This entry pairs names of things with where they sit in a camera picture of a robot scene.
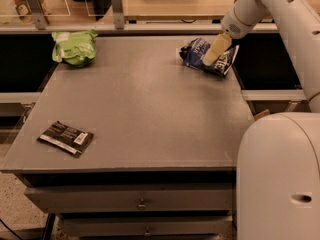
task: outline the metal drawer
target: metal drawer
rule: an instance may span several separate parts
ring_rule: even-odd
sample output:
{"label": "metal drawer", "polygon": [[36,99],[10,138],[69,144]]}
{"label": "metal drawer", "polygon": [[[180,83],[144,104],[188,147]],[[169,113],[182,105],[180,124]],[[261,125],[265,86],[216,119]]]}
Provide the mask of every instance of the metal drawer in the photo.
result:
{"label": "metal drawer", "polygon": [[27,188],[43,212],[232,210],[232,184]]}
{"label": "metal drawer", "polygon": [[222,234],[232,235],[231,216],[139,217],[62,219],[62,229],[70,236],[163,236]]}

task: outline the black snack bar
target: black snack bar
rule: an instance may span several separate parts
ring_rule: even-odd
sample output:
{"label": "black snack bar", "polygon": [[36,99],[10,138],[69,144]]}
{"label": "black snack bar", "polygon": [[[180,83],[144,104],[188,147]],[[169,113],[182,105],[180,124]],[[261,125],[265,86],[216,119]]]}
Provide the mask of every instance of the black snack bar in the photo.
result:
{"label": "black snack bar", "polygon": [[57,146],[78,158],[89,146],[93,136],[91,132],[83,132],[57,121],[38,140]]}

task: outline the green chip bag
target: green chip bag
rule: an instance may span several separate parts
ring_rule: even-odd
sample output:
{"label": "green chip bag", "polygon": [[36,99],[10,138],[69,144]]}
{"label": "green chip bag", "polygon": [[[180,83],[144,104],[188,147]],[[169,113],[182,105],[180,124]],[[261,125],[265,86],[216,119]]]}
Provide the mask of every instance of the green chip bag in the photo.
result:
{"label": "green chip bag", "polygon": [[81,32],[52,32],[56,42],[52,59],[56,62],[65,62],[75,67],[83,67],[96,56],[94,38],[98,35],[95,30]]}

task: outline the crumpled bag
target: crumpled bag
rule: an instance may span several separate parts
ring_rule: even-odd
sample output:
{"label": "crumpled bag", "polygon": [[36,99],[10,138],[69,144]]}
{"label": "crumpled bag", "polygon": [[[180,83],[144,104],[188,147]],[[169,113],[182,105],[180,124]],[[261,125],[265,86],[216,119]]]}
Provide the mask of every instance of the crumpled bag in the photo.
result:
{"label": "crumpled bag", "polygon": [[52,59],[56,62],[65,62],[75,67],[83,67],[96,57],[94,38],[98,36],[95,30],[80,32],[52,32],[56,42]]}
{"label": "crumpled bag", "polygon": [[212,65],[206,66],[203,64],[202,59],[210,48],[210,45],[203,38],[196,38],[180,49],[180,57],[187,67],[225,78],[236,58],[239,45],[225,51]]}

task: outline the drawer knob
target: drawer knob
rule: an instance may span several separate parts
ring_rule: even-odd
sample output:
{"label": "drawer knob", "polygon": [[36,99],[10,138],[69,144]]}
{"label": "drawer knob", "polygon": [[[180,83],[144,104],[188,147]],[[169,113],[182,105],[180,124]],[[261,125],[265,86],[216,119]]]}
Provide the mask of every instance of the drawer knob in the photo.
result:
{"label": "drawer knob", "polygon": [[137,209],[140,211],[144,211],[145,209],[147,209],[147,205],[145,204],[143,198],[140,198],[140,203],[137,205]]}
{"label": "drawer knob", "polygon": [[151,236],[149,227],[146,227],[146,232],[144,232],[144,236]]}

